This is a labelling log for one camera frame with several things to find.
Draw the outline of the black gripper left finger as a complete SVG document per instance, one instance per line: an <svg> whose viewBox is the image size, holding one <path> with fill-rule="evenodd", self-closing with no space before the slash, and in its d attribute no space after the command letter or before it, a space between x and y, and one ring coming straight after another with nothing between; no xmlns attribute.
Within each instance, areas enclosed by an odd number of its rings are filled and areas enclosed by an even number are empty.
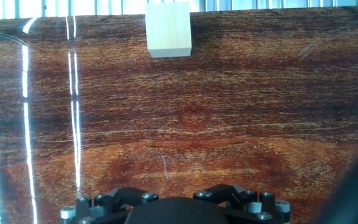
<svg viewBox="0 0 358 224"><path fill-rule="evenodd" d="M114 188L95 197L80 196L72 206L60 210L60 223L124 222L132 208L159 199L159 194L135 187Z"/></svg>

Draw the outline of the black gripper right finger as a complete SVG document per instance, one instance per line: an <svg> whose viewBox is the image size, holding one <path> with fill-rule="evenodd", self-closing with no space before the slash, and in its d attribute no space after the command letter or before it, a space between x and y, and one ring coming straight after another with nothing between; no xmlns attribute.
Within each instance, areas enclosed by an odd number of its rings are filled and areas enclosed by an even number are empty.
<svg viewBox="0 0 358 224"><path fill-rule="evenodd" d="M290 203L271 192L256 192L238 185L219 184L193 194L193 199L214 205L228 223L290 224Z"/></svg>

